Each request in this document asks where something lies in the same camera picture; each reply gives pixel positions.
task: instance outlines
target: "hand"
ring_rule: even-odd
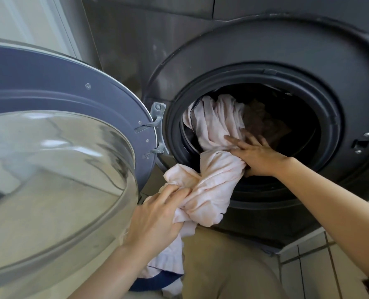
[[[173,217],[191,189],[177,189],[176,185],[167,185],[133,213],[124,244],[141,250],[147,263],[175,240],[183,226],[183,222],[173,223]]]
[[[242,129],[241,131],[245,135],[247,143],[229,135],[225,135],[224,138],[239,147],[239,149],[232,149],[230,152],[250,166],[250,169],[245,172],[244,176],[276,176],[281,165],[286,163],[286,160],[290,159],[290,157],[284,156],[270,148],[263,136],[259,136],[259,140],[257,140],[247,130]]]

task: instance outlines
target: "washing machine door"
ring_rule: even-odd
[[[48,287],[121,239],[165,151],[164,109],[153,118],[76,59],[0,42],[0,294]]]

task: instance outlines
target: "laundry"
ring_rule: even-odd
[[[177,164],[169,169],[164,178],[169,184],[180,188],[191,188],[191,194],[185,198],[175,212],[174,222],[184,222],[178,237],[157,257],[150,261],[135,281],[132,291],[162,289],[165,296],[177,295],[182,290],[180,277],[184,274],[182,262],[182,238],[195,233],[197,224],[210,227],[218,224],[229,206],[234,187],[244,174],[246,164],[227,150],[232,144],[224,135],[242,138],[245,110],[253,110],[247,115],[247,123],[264,134],[268,129],[264,121],[270,120],[280,134],[284,128],[273,121],[257,101],[251,105],[238,103],[231,95],[220,95],[217,101],[204,96],[192,103],[183,114],[183,123],[196,134],[204,152],[200,155],[200,173],[187,166]],[[272,140],[277,141],[277,132],[271,132]]]

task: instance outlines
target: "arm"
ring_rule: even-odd
[[[190,189],[168,185],[141,206],[137,206],[122,246],[68,299],[120,299],[147,263],[169,246],[183,223],[173,223],[176,208]]]
[[[272,150],[243,131],[247,141],[227,137],[231,150],[250,167],[247,175],[274,176],[308,208],[355,264],[369,276],[369,203],[307,168],[295,158]]]

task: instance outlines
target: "left hand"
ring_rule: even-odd
[[[139,249],[147,263],[175,240],[183,226],[183,222],[173,223],[173,217],[191,189],[177,189],[176,185],[167,185],[133,213],[124,244]]]

